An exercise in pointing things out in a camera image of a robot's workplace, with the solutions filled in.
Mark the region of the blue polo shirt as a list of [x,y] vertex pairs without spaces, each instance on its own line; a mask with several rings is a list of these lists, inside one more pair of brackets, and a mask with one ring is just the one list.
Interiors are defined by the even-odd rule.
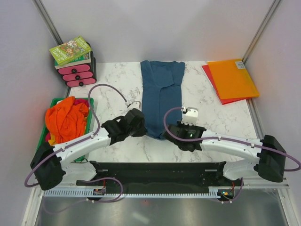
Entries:
[[143,80],[142,113],[147,135],[164,140],[165,113],[182,106],[181,84],[185,72],[184,62],[142,61]]

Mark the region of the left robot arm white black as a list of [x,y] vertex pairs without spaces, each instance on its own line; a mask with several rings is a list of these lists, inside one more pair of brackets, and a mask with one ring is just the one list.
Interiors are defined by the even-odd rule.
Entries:
[[45,142],[37,149],[30,167],[37,179],[37,185],[43,191],[50,190],[60,184],[66,168],[75,159],[95,151],[124,141],[127,137],[142,137],[146,134],[144,114],[133,108],[126,115],[103,123],[96,131],[92,131],[71,141],[50,145]]

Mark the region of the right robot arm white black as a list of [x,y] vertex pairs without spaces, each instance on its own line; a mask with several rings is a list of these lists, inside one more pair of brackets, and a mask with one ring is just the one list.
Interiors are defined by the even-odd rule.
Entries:
[[180,122],[169,125],[163,136],[183,151],[214,151],[239,157],[239,161],[218,163],[215,179],[220,185],[256,175],[271,182],[283,181],[285,150],[273,136],[266,135],[263,140],[231,137]]

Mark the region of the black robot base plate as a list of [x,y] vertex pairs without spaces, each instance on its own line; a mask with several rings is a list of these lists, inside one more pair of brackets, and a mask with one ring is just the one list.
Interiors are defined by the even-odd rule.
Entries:
[[223,162],[104,163],[91,162],[96,170],[90,186],[102,186],[108,194],[200,194],[209,187],[241,186],[240,179],[222,175]]

